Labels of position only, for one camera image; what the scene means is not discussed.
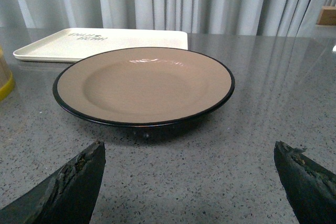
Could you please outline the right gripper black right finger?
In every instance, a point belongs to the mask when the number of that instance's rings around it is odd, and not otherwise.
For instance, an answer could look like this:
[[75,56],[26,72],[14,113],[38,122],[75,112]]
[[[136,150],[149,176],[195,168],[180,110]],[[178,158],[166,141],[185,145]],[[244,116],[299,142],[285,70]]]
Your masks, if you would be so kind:
[[275,143],[275,166],[287,199],[299,223],[335,223],[335,174],[303,152]]

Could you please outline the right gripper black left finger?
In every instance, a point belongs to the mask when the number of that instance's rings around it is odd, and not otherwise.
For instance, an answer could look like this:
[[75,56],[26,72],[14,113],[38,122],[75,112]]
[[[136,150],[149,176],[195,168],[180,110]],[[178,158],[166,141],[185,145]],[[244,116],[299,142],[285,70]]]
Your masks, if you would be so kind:
[[105,163],[104,143],[92,143],[29,192],[1,209],[1,223],[89,223]]

